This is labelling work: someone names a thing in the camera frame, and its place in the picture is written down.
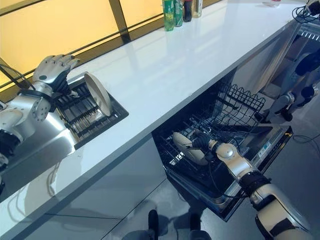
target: open dishwasher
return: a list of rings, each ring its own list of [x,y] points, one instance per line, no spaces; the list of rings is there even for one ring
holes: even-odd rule
[[[243,190],[221,161],[213,165],[191,161],[175,145],[173,132],[192,140],[192,132],[200,130],[212,139],[231,143],[264,173],[293,133],[290,126],[259,124],[255,115],[265,101],[222,79],[152,132],[168,177],[224,221],[243,201]]]

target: kitchen counter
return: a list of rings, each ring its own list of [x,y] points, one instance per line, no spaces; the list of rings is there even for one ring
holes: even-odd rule
[[[0,235],[15,236],[84,188],[103,168],[282,33],[292,9],[301,4],[282,0],[278,8],[271,8],[257,0],[223,0],[172,32],[155,30],[73,69],[68,78],[85,71],[95,75],[129,116],[60,162],[51,185],[54,197],[41,187],[52,167],[1,202]]]

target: white cabinet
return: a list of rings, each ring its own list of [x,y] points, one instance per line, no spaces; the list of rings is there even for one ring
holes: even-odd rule
[[[29,238],[100,239],[165,179],[159,153],[150,136],[64,209],[58,213],[49,211],[47,214],[54,216]]]

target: robot finger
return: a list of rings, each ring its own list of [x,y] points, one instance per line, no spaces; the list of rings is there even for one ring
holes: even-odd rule
[[[64,57],[62,57],[61,59],[59,59],[58,61],[61,62],[62,66],[65,66],[66,64],[68,64],[68,62],[70,62],[70,60],[74,59],[75,57],[72,55],[65,55]]]
[[[70,66],[70,70],[73,69],[80,60],[78,58],[74,58],[67,63]]]
[[[55,64],[59,59],[61,59],[63,57],[64,57],[63,54],[56,55],[49,62]]]
[[[38,67],[43,67],[43,65],[47,64],[52,58],[54,57],[54,55],[50,55],[50,56],[46,56],[38,65]]]

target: floor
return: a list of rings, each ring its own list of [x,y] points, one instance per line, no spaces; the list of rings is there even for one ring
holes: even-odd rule
[[[294,134],[313,137],[320,133],[319,106],[320,97],[317,97],[294,113],[290,122]],[[315,141],[320,145],[320,137]],[[308,219],[315,239],[320,239],[319,170],[320,156],[316,150],[309,143],[298,144],[291,139],[265,173]],[[151,209],[159,214],[159,239],[188,239],[189,216],[194,212],[201,214],[201,229],[212,239],[263,239],[255,224],[256,211],[248,199],[224,222],[168,179],[102,239],[118,240],[134,231],[146,230]]]

